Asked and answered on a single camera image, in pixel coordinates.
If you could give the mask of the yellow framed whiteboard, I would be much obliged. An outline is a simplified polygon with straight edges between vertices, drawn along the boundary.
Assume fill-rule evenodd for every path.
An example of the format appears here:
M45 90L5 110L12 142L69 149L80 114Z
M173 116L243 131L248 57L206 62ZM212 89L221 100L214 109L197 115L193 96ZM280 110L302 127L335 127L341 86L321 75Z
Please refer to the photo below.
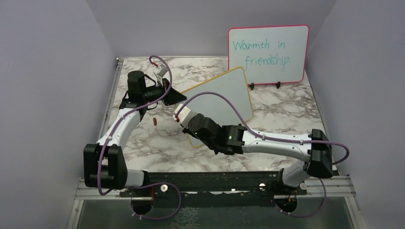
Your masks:
M237 109L244 121L254 116L250 89L245 70L236 67L216 77L199 83L184 91L188 99L201 92L215 92L224 96ZM221 97L212 94L200 95L186 105L192 111L213 119L219 125L237 125L241 121L231 106Z

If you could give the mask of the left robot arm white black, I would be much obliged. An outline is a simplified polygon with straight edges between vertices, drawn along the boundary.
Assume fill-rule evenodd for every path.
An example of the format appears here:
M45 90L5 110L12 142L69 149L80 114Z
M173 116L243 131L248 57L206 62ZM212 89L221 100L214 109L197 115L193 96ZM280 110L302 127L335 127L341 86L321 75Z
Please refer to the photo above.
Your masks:
M139 196L149 192L147 172L127 169L123 149L149 105L162 101L169 106L185 101L187 97L170 88L166 78L157 77L153 86L146 85L147 78L148 75L142 71L128 73L128 90L121 101L116 120L95 144L84 147L84 180L87 187L117 190L131 187Z

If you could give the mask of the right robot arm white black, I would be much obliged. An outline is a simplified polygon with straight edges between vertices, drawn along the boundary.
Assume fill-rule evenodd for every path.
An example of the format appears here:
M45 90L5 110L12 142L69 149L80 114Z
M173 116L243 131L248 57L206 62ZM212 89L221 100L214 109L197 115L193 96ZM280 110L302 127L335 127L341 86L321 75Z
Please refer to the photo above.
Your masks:
M277 141L279 134L253 130L242 125L220 126L202 114L192 117L185 133L199 139L215 154L266 153L286 156L297 161L279 172L276 189L287 194L310 177L333 176L331 146L321 130L313 129L309 135L287 135L286 141Z

